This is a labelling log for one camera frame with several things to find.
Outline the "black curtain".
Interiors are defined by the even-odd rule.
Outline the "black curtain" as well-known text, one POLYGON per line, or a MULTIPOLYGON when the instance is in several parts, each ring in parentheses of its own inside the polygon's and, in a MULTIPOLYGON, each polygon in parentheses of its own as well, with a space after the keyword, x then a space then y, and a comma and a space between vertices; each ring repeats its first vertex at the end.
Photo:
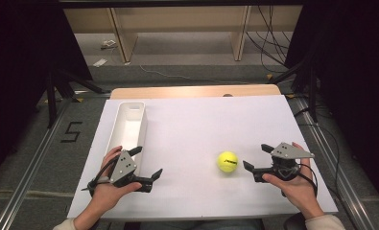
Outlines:
POLYGON ((320 37, 320 91, 379 193, 379 0, 303 0, 286 65, 320 37))
POLYGON ((59 0, 0 0, 0 166, 55 70, 92 79, 59 0))

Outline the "person's left hand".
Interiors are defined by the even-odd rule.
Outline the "person's left hand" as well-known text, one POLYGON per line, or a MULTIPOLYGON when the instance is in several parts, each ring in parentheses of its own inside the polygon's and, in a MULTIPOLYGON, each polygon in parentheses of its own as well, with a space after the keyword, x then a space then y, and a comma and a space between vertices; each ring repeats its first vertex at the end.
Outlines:
MULTIPOLYGON (((115 158, 119 156, 122 151, 122 146, 113 148, 110 150, 104 157, 101 170, 105 167, 105 165, 115 158)), ((120 198, 128 193, 134 192, 140 189, 142 185, 139 182, 132 182, 127 186, 117 188, 111 184, 99 184, 97 185, 94 195, 91 198, 88 206, 93 211, 105 213, 106 211, 112 209, 120 200, 120 198)))

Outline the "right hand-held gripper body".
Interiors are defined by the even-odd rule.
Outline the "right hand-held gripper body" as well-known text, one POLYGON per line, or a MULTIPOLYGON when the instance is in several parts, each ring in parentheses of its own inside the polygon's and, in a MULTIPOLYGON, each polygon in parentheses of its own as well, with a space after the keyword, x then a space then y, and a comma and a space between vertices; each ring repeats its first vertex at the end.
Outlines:
POLYGON ((262 177, 265 173, 273 174, 283 181, 290 181, 300 172, 297 159, 315 157, 314 153, 287 143, 279 144, 269 155, 272 158, 272 165, 269 168, 255 169, 253 174, 255 182, 265 182, 262 177))

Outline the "short aluminium rail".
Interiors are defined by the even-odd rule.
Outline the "short aluminium rail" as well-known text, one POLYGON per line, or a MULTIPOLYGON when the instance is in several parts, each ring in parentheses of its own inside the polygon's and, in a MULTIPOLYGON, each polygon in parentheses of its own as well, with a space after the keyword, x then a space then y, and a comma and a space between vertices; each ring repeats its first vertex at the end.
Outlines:
POLYGON ((77 90, 75 91, 74 98, 109 98, 111 92, 107 93, 96 93, 87 90, 77 90))

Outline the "black tripod stand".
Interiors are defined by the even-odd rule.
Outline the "black tripod stand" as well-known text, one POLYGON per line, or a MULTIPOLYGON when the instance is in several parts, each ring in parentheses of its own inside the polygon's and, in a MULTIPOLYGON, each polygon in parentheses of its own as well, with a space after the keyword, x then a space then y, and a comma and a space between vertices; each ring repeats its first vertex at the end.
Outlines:
POLYGON ((301 94, 308 93, 308 106, 307 111, 313 121, 318 121, 316 112, 316 92, 317 92, 317 76, 314 67, 309 61, 303 60, 290 68, 286 72, 280 74, 276 78, 269 80, 270 84, 278 84, 290 76, 295 75, 291 89, 294 93, 301 94))
POLYGON ((72 99, 75 95, 75 90, 70 85, 71 81, 74 81, 75 83, 84 86, 90 91, 98 94, 108 93, 108 90, 98 87, 88 80, 83 80, 82 78, 79 78, 78 76, 64 69, 56 69, 51 71, 46 77, 45 81, 49 108, 49 128, 53 126, 58 116, 55 92, 58 91, 64 99, 72 99))

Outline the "light wooden desk back panel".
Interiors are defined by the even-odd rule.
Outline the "light wooden desk back panel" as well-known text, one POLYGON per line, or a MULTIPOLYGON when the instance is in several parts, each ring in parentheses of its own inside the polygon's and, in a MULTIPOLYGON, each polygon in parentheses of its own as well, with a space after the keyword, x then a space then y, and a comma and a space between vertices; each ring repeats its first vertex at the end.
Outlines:
POLYGON ((159 7, 67 9, 64 13, 75 33, 265 31, 268 22, 276 31, 290 32, 301 10, 301 6, 159 7))

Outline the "yellow tennis ball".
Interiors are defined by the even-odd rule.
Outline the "yellow tennis ball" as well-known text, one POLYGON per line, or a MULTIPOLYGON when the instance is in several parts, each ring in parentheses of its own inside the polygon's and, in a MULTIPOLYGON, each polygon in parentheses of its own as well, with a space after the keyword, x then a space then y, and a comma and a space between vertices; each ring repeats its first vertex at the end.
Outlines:
POLYGON ((232 173, 237 169, 238 157, 232 151, 224 151, 217 158, 218 168, 224 173, 232 173))

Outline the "light wooden desk leg panel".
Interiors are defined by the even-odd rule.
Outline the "light wooden desk leg panel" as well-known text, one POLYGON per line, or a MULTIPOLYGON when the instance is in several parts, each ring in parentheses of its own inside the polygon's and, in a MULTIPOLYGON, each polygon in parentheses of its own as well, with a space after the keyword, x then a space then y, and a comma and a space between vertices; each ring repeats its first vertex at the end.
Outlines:
POLYGON ((121 60, 123 63, 130 63, 133 55, 133 49, 138 38, 138 33, 126 32, 123 29, 115 8, 108 8, 107 14, 113 33, 118 42, 118 51, 121 55, 121 60))
POLYGON ((251 6, 243 6, 236 14, 234 27, 230 31, 230 42, 235 61, 240 61, 242 59, 250 12, 251 6))

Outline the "light wooden table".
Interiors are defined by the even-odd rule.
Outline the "light wooden table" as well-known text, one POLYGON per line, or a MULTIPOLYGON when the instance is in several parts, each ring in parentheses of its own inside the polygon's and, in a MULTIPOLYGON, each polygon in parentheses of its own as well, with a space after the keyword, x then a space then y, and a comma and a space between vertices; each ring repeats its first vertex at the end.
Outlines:
POLYGON ((112 100, 122 99, 170 99, 200 97, 242 97, 280 95, 274 84, 205 85, 116 88, 111 92, 112 100))

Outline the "person's right hand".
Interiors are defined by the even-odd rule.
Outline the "person's right hand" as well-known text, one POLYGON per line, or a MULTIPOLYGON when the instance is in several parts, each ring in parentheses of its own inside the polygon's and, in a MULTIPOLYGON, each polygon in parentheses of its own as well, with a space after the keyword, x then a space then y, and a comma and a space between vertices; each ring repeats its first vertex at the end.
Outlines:
POLYGON ((298 176, 293 180, 283 181, 275 175, 265 173, 263 179, 279 188, 306 220, 324 215, 317 201, 314 187, 305 178, 298 176))

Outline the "white plastic bin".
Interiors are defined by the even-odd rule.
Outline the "white plastic bin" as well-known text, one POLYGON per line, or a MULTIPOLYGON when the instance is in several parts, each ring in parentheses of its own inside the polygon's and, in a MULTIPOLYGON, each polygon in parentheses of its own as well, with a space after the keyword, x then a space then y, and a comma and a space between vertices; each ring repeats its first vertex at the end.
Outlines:
MULTIPOLYGON (((120 103, 117 106, 115 120, 107 144, 107 151, 118 146, 122 146, 124 150, 144 147, 147 123, 146 106, 144 103, 120 103)), ((143 152, 135 154, 131 158, 133 163, 126 167, 121 166, 123 159, 120 158, 108 173, 110 180, 115 181, 117 177, 126 175, 132 169, 135 169, 134 173, 139 175, 142 155, 143 152)))

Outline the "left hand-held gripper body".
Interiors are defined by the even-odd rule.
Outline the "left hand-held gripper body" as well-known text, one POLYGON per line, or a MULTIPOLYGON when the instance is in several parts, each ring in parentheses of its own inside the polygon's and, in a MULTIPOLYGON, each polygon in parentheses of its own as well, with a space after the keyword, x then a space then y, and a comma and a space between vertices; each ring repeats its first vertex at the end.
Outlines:
POLYGON ((149 193, 153 188, 153 182, 150 181, 150 178, 134 174, 138 168, 134 159, 135 155, 130 156, 128 150, 123 149, 116 160, 115 166, 110 171, 109 182, 117 188, 138 182, 141 184, 138 192, 149 193))

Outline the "long aluminium rail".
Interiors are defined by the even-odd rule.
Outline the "long aluminium rail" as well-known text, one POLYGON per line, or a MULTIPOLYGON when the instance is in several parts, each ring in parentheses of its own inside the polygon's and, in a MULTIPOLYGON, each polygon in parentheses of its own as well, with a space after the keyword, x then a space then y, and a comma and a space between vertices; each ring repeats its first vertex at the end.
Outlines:
POLYGON ((326 186, 338 196, 338 204, 343 206, 343 219, 348 218, 343 224, 347 229, 376 230, 377 222, 371 207, 379 208, 378 192, 350 152, 324 102, 316 103, 316 123, 307 111, 307 97, 297 95, 289 100, 289 104, 309 150, 317 155, 315 161, 326 186))
POLYGON ((51 146, 51 143, 58 131, 59 126, 61 125, 62 117, 70 104, 70 99, 63 99, 60 103, 57 119, 45 132, 43 139, 36 149, 36 152, 34 153, 30 164, 21 177, 21 180, 19 181, 16 189, 13 191, 6 207, 0 216, 0 230, 9 230, 11 228, 18 210, 21 207, 21 204, 23 203, 23 200, 36 177, 40 165, 51 146))

